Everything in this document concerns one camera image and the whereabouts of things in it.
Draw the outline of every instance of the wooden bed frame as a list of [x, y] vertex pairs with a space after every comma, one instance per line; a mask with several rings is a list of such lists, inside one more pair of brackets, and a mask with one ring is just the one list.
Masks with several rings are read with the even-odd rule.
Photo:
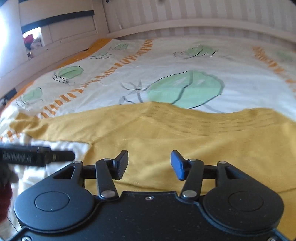
[[141, 32], [165, 29], [165, 28], [179, 28], [179, 27], [224, 27], [224, 28], [234, 28], [241, 30], [249, 30], [253, 32], [258, 32], [262, 34], [267, 34], [279, 39], [283, 39], [292, 43], [296, 43], [296, 35], [269, 26], [264, 26], [261, 24], [239, 21], [232, 19], [218, 19], [218, 18], [191, 18], [191, 19], [176, 19], [160, 21], [155, 23], [143, 24], [131, 28], [125, 28], [120, 31], [107, 34], [108, 38], [119, 38], [127, 36], [130, 34], [137, 34]]

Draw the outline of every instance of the dark red object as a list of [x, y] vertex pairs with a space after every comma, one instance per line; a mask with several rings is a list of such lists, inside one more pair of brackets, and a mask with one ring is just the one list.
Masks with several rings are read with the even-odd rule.
[[27, 37], [24, 38], [25, 44], [31, 44], [34, 41], [34, 37], [32, 34], [28, 35]]
[[0, 223], [7, 217], [10, 200], [12, 198], [11, 184], [8, 183], [4, 189], [0, 189]]

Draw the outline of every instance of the circular cover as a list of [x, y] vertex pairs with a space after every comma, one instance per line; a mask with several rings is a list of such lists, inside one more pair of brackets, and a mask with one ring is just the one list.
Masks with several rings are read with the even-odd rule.
[[62, 192], [45, 192], [35, 199], [37, 208], [47, 212], [55, 212], [68, 205], [70, 198]]
[[218, 224], [241, 233], [257, 233], [276, 227], [284, 211], [280, 196], [256, 182], [229, 180], [203, 199], [207, 214]]
[[23, 226], [57, 231], [83, 221], [93, 206], [94, 198], [89, 191], [77, 185], [65, 185], [61, 180], [59, 185], [29, 188], [17, 197], [14, 209]]

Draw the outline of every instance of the window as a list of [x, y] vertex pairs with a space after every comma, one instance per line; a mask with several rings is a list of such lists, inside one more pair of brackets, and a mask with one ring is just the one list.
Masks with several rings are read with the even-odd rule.
[[28, 35], [32, 34], [33, 35], [33, 38], [36, 39], [38, 37], [41, 37], [41, 28], [35, 28], [35, 29], [32, 29], [28, 32], [25, 32], [23, 33], [23, 37], [27, 37]]

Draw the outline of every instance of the black bar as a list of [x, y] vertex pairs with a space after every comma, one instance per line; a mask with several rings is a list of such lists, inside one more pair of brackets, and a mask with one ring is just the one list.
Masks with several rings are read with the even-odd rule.
[[50, 18], [41, 19], [36, 22], [24, 25], [24, 26], [22, 26], [22, 32], [25, 33], [25, 32], [28, 32], [28, 31], [38, 28], [38, 27], [47, 26], [52, 23], [57, 23], [57, 22], [61, 22], [64, 20], [68, 20], [68, 19], [81, 18], [81, 17], [93, 16], [93, 15], [94, 15], [93, 10], [65, 13], [62, 15], [57, 15], [57, 16], [53, 16]]

